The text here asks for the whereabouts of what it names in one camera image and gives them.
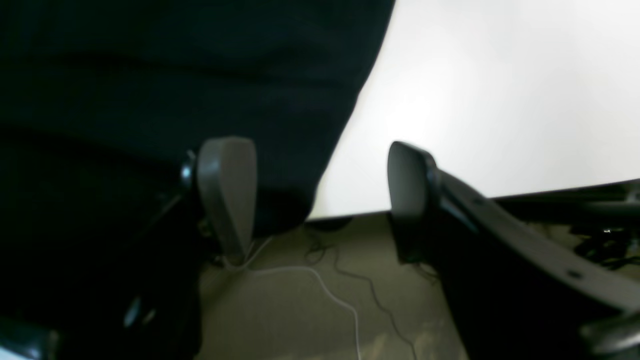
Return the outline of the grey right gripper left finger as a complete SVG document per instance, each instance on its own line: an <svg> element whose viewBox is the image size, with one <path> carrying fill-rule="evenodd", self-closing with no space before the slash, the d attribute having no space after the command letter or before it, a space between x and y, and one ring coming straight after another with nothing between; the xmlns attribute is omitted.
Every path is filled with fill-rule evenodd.
<svg viewBox="0 0 640 360"><path fill-rule="evenodd" d="M196 186L222 255L240 265L249 255L258 196L258 156L247 137L204 141L196 160Z"/></svg>

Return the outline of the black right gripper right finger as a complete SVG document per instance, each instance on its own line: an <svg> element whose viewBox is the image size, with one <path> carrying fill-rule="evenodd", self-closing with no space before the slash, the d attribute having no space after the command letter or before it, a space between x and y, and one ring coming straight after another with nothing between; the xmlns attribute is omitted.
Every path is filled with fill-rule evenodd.
<svg viewBox="0 0 640 360"><path fill-rule="evenodd" d="M394 141L387 181L398 260L439 276L471 360L637 360L639 282L585 259Z"/></svg>

